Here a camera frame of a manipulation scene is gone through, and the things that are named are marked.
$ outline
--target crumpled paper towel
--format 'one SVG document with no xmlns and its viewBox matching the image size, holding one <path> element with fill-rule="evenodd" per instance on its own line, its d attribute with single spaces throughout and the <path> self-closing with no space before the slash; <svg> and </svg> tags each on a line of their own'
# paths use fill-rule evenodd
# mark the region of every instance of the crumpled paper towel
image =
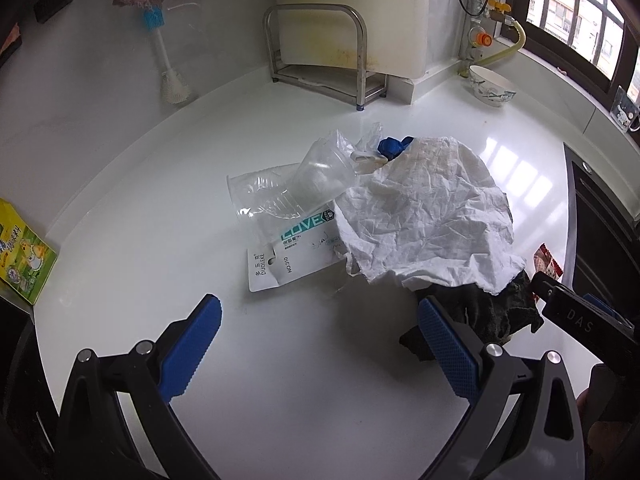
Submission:
<svg viewBox="0 0 640 480">
<path fill-rule="evenodd" d="M 347 270 L 369 282 L 391 274 L 410 290 L 477 283 L 495 295 L 525 267 L 506 196 L 451 137 L 415 139 L 335 203 Z"/>
</svg>

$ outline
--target stainless steel rack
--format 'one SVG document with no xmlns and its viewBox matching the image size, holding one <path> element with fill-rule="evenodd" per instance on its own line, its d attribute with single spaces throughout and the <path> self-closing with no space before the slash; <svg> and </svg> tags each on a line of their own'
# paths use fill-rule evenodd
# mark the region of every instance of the stainless steel rack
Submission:
<svg viewBox="0 0 640 480">
<path fill-rule="evenodd" d="M 332 10 L 344 12 L 355 24 L 357 68 L 284 64 L 280 51 L 273 47 L 271 17 L 276 10 Z M 377 97 L 386 97 L 388 75 L 367 71 L 367 26 L 353 7 L 340 4 L 283 4 L 269 7 L 262 20 L 269 53 L 269 68 L 274 82 L 282 81 L 355 105 L 359 112 Z"/>
</svg>

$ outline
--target kitchen counter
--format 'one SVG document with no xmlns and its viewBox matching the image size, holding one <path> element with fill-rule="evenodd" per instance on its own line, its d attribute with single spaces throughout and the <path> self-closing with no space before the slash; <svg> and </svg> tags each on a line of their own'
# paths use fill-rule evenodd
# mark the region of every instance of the kitchen counter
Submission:
<svg viewBox="0 0 640 480">
<path fill-rule="evenodd" d="M 468 405 L 455 397 L 437 364 L 420 364 L 398 344 L 415 325 L 415 300 L 407 290 L 348 278 L 337 264 L 250 293 L 248 235 L 236 222 L 227 175 L 302 160 L 311 143 L 334 128 L 352 141 L 375 121 L 399 139 L 453 136 L 485 161 L 507 193 L 514 250 L 527 259 L 530 274 L 543 242 L 565 263 L 564 142 L 597 171 L 609 171 L 603 178 L 624 195 L 622 181 L 564 119 L 526 94 L 491 108 L 457 78 L 410 107 L 389 98 L 360 113 L 264 78 L 198 110 L 197 120 L 176 124 L 171 136 L 147 139 L 144 156 L 133 146 L 132 167 L 112 166 L 119 181 L 66 237 L 34 315 L 60 408 L 80 349 L 127 352 L 187 316 L 205 293 L 219 297 L 220 331 L 172 407 L 225 480 L 415 479 Z M 559 351 L 576 394 L 596 362 L 548 321 L 535 335 L 517 333 L 506 349 L 533 358 Z M 130 400 L 121 399 L 142 457 L 160 471 Z"/>
</svg>

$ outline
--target black cloth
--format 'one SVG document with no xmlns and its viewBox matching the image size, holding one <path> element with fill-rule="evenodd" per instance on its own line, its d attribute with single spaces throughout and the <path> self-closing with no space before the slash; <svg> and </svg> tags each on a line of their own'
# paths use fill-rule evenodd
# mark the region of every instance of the black cloth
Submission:
<svg viewBox="0 0 640 480">
<path fill-rule="evenodd" d="M 523 270 L 497 296 L 475 283 L 454 287 L 434 284 L 417 290 L 416 296 L 418 301 L 434 296 L 453 321 L 468 324 L 484 344 L 504 344 L 521 328 L 531 325 L 531 333 L 535 333 L 544 323 L 529 285 L 529 277 Z M 399 343 L 420 361 L 434 359 L 417 326 L 402 334 Z"/>
</svg>

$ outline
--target yellow hose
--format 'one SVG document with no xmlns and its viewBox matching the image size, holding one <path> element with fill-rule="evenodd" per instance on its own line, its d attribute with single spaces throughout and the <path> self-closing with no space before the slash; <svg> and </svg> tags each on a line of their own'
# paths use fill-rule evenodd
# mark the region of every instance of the yellow hose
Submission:
<svg viewBox="0 0 640 480">
<path fill-rule="evenodd" d="M 520 25 L 517 21 L 513 22 L 513 26 L 518 31 L 518 41 L 516 43 L 512 44 L 509 48 L 505 48 L 504 50 L 493 54 L 492 56 L 483 57 L 480 61 L 474 64 L 478 66 L 486 66 L 488 64 L 504 59 L 505 57 L 511 56 L 512 54 L 515 54 L 517 51 L 519 51 L 524 46 L 525 41 L 527 41 L 527 35 L 525 34 L 522 25 Z M 462 77 L 469 77 L 468 69 L 461 72 L 460 75 Z"/>
</svg>

